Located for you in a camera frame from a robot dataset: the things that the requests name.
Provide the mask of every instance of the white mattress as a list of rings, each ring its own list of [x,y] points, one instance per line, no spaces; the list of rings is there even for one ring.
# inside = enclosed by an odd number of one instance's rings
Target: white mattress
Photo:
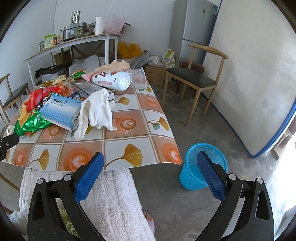
[[[270,0],[223,0],[210,46],[229,57],[212,103],[256,156],[295,101],[296,34]],[[215,79],[220,62],[207,53],[205,75]]]

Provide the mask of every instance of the blue wastebasket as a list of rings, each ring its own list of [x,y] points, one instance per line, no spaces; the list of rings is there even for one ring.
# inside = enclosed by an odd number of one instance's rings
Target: blue wastebasket
[[[220,164],[226,172],[228,169],[224,155],[216,147],[207,143],[194,144],[187,150],[185,164],[180,173],[180,182],[182,186],[191,191],[207,186],[207,183],[196,164],[196,156],[202,150],[206,152],[213,163]]]

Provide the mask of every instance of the yellow plastic bag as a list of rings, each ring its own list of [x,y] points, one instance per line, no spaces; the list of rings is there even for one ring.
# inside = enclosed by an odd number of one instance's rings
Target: yellow plastic bag
[[[137,44],[127,46],[126,42],[118,42],[119,58],[133,58],[141,55],[141,49]]]
[[[126,42],[118,42],[119,58],[128,58],[128,46]]]

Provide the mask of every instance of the patterned tablecloth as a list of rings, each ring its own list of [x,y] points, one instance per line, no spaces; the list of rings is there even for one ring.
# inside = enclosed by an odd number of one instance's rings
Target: patterned tablecloth
[[[73,131],[51,125],[20,137],[3,161],[43,170],[76,171],[99,151],[105,157],[105,170],[161,162],[181,164],[173,133],[151,86],[115,92],[110,108],[116,131],[89,126],[84,139],[76,141]],[[18,113],[5,136],[13,133],[17,118]]]

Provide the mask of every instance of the ginkgo leaf pattern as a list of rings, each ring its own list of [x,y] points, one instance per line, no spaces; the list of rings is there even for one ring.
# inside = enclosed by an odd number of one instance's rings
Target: ginkgo leaf pattern
[[[150,89],[149,87],[147,87],[146,91],[148,91],[149,93],[151,93],[151,92],[152,92],[152,89]]]
[[[5,159],[6,162],[8,162],[9,155],[10,155],[10,149],[8,149],[7,150],[7,153],[6,153],[6,159]]]
[[[89,124],[86,131],[85,131],[85,134],[90,133],[92,129],[93,129],[93,127]]]
[[[159,123],[151,123],[153,125],[153,129],[159,130],[160,129],[160,124]]]
[[[87,126],[86,131],[85,131],[85,134],[90,133],[92,129],[93,129],[93,127],[89,124],[89,125]],[[74,136],[75,131],[76,131],[76,130],[74,130],[74,131],[71,132],[70,137]]]
[[[35,132],[30,133],[29,135],[25,135],[22,137],[22,139],[25,139],[27,136],[29,136],[29,138],[31,138],[33,135],[35,134]]]
[[[45,170],[47,167],[47,164],[49,163],[49,157],[50,155],[49,155],[48,149],[45,149],[41,153],[41,156],[38,159],[31,161],[29,165],[31,165],[31,163],[34,161],[39,161],[42,170]]]
[[[119,101],[117,101],[117,102],[113,102],[113,103],[111,103],[111,104],[120,103],[120,104],[128,105],[129,102],[130,102],[130,100],[129,100],[128,98],[126,98],[126,97],[121,97],[121,98],[119,99]]]
[[[141,150],[138,149],[136,146],[134,146],[133,144],[128,144],[126,146],[126,149],[124,151],[124,155],[120,158],[116,158],[112,161],[110,161],[106,167],[111,164],[112,162],[115,162],[117,160],[120,159],[125,159],[126,161],[128,161],[130,164],[132,164],[134,167],[139,167],[142,165],[142,159],[143,159],[143,155],[141,153]]]
[[[163,117],[160,117],[158,122],[164,127],[164,129],[166,129],[166,131],[169,130],[168,123]]]
[[[150,121],[148,121],[148,123],[152,124],[153,129],[155,129],[155,130],[160,129],[159,124],[161,124],[166,131],[169,131],[169,129],[170,129],[170,127],[168,126],[168,123],[166,122],[166,120],[163,117],[160,117],[159,120],[150,120]]]

